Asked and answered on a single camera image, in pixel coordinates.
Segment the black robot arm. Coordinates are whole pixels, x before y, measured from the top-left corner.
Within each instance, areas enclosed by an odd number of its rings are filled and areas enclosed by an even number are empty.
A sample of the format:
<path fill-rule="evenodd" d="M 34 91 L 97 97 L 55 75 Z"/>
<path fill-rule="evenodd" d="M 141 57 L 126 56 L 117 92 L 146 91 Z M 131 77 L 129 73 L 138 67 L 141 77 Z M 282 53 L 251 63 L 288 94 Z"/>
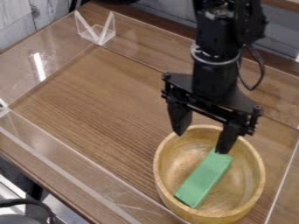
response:
<path fill-rule="evenodd" d="M 193 0 L 197 39 L 193 73 L 165 73 L 162 97 L 173 131 L 182 135 L 199 113 L 223 123 L 215 151 L 227 154 L 241 136 L 255 133 L 263 109 L 243 93 L 254 90 L 241 76 L 249 50 L 261 69 L 265 61 L 253 43 L 265 37 L 267 18 L 261 0 Z"/>

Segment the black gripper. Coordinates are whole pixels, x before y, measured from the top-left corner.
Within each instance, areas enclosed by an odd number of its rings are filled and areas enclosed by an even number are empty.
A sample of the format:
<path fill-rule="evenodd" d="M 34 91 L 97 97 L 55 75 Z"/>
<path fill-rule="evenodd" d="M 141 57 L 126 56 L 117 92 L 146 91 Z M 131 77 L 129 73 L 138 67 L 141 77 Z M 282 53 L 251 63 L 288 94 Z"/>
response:
<path fill-rule="evenodd" d="M 223 124 L 217 152 L 229 154 L 239 136 L 255 132 L 262 108 L 239 89 L 242 52 L 211 55 L 191 46 L 193 73 L 165 73 L 162 97 L 173 131 L 182 136 L 199 113 Z"/>

